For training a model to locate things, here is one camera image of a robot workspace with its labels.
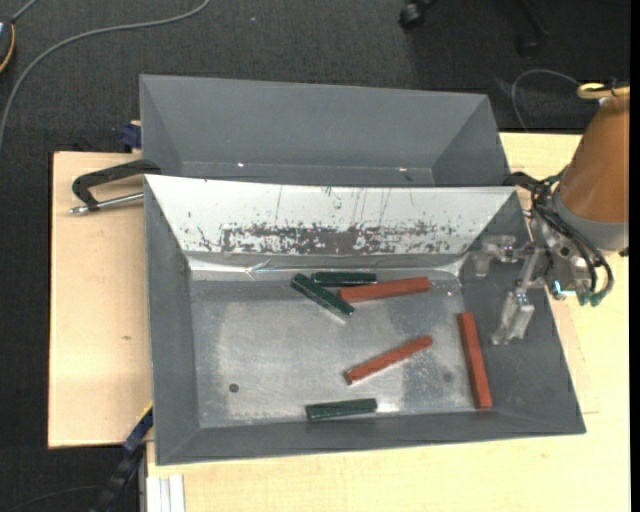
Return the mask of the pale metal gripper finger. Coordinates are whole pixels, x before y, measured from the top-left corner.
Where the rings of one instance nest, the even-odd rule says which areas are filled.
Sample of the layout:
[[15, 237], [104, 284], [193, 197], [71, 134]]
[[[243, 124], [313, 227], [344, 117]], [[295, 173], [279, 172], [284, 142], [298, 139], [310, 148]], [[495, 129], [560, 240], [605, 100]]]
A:
[[516, 237], [513, 235], [483, 235], [479, 249], [471, 255], [474, 274], [487, 276], [492, 261], [515, 263], [523, 254], [524, 249], [516, 246]]
[[526, 290], [511, 290], [507, 293], [500, 314], [500, 322], [491, 335], [494, 345], [506, 345], [512, 340], [522, 340], [534, 315], [535, 306], [530, 302]]

